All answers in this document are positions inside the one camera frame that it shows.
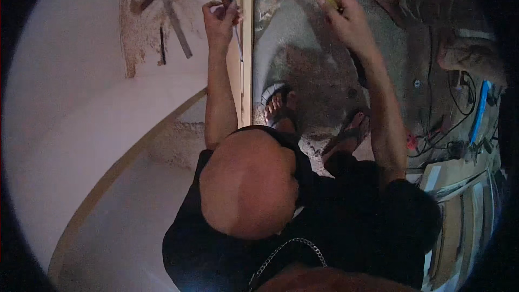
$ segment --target silver chain necklace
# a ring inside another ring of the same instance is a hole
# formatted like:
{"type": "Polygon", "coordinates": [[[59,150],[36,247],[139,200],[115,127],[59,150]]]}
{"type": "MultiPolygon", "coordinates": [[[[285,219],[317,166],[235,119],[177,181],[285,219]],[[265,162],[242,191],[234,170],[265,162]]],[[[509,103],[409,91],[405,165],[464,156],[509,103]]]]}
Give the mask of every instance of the silver chain necklace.
{"type": "Polygon", "coordinates": [[[249,292],[252,292],[252,288],[253,288],[252,281],[254,281],[254,279],[258,279],[258,277],[263,273],[265,268],[269,265],[270,261],[272,261],[272,258],[274,258],[274,256],[276,256],[276,254],[284,246],[286,246],[288,243],[291,243],[293,241],[300,242],[300,243],[303,243],[303,244],[309,246],[314,251],[314,253],[317,255],[317,257],[319,257],[319,260],[321,261],[322,266],[323,267],[328,267],[328,265],[326,264],[326,261],[324,260],[323,254],[321,253],[321,250],[319,250],[319,248],[317,248],[317,246],[315,246],[314,243],[312,243],[308,239],[304,239],[304,238],[290,239],[289,241],[285,242],[284,244],[282,244],[281,246],[276,248],[276,250],[274,250],[272,252],[272,254],[270,254],[270,256],[263,262],[263,264],[261,265],[259,270],[256,273],[252,274],[251,280],[249,281],[249,292]]]}

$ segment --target left hand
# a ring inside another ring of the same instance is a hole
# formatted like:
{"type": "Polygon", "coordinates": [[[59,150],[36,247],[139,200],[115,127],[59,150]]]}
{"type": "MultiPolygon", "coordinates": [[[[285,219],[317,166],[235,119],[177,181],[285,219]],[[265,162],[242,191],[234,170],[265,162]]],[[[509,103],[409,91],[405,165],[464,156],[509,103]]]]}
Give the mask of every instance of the left hand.
{"type": "Polygon", "coordinates": [[[211,7],[219,6],[219,1],[210,1],[202,6],[204,13],[205,33],[210,50],[227,53],[230,41],[232,40],[232,26],[241,21],[240,13],[236,1],[233,1],[227,11],[224,7],[218,7],[211,13],[211,7]]]}

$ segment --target metal rod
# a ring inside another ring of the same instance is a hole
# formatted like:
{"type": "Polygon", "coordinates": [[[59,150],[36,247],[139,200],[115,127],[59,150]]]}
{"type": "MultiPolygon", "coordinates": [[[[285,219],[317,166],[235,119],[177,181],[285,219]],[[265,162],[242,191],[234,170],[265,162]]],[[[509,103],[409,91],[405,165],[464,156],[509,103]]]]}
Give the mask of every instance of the metal rod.
{"type": "Polygon", "coordinates": [[[241,50],[240,36],[238,35],[238,25],[234,26],[234,34],[236,34],[236,40],[238,41],[238,49],[240,51],[240,61],[243,62],[243,51],[241,50]]]}
{"type": "Polygon", "coordinates": [[[164,32],[162,31],[162,26],[160,26],[160,55],[162,56],[162,64],[165,65],[164,32]]]}

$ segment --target wooden trim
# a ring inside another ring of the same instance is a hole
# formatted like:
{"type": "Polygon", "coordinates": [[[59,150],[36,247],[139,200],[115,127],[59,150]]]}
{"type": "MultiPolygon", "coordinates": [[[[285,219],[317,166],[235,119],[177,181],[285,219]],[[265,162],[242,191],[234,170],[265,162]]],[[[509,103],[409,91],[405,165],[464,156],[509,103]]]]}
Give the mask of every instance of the wooden trim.
{"type": "Polygon", "coordinates": [[[253,63],[253,38],[254,38],[254,0],[243,0],[243,75],[241,94],[241,119],[242,126],[247,127],[252,123],[252,63],[253,63]]]}
{"type": "Polygon", "coordinates": [[[79,208],[76,210],[72,218],[67,224],[67,227],[61,234],[56,248],[50,258],[49,271],[47,273],[50,281],[58,287],[59,274],[63,265],[63,260],[66,252],[69,250],[72,243],[75,241],[78,235],[79,228],[85,222],[88,215],[92,212],[94,207],[99,202],[99,199],[103,194],[110,188],[113,182],[120,176],[120,174],[133,164],[137,156],[147,147],[150,141],[152,141],[165,126],[171,121],[178,118],[194,103],[199,101],[206,94],[205,88],[195,94],[193,97],[185,101],[171,114],[166,116],[164,120],[160,121],[156,126],[148,131],[137,143],[135,143],[119,160],[117,160],[112,167],[99,179],[95,184],[92,191],[88,193],[87,197],[83,200],[79,208]]]}
{"type": "Polygon", "coordinates": [[[252,123],[252,42],[254,36],[254,0],[237,0],[243,13],[243,22],[238,28],[243,50],[243,63],[236,40],[229,46],[227,69],[232,96],[238,114],[238,127],[252,123]]]}

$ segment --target person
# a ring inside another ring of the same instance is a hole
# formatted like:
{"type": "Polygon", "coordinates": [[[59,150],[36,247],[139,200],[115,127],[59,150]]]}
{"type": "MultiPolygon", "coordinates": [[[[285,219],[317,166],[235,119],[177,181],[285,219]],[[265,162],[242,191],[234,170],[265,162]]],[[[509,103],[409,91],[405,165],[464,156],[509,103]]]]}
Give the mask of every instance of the person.
{"type": "Polygon", "coordinates": [[[287,290],[297,282],[421,288],[440,211],[405,179],[399,104],[365,13],[355,0],[338,1],[342,14],[318,3],[334,35],[359,56],[372,110],[350,113],[324,152],[334,178],[313,172],[297,144],[297,95],[289,84],[269,95],[268,126],[238,129],[226,54],[239,11],[235,2],[226,12],[211,13],[219,2],[203,6],[207,150],[162,243],[180,291],[287,290]],[[369,132],[375,161],[357,161],[352,152],[369,132]]]}
{"type": "MultiPolygon", "coordinates": [[[[448,29],[469,29],[492,33],[477,0],[375,0],[400,28],[417,24],[448,29]]],[[[442,69],[482,75],[507,86],[504,65],[494,42],[484,38],[440,35],[437,62],[442,69]]]]}

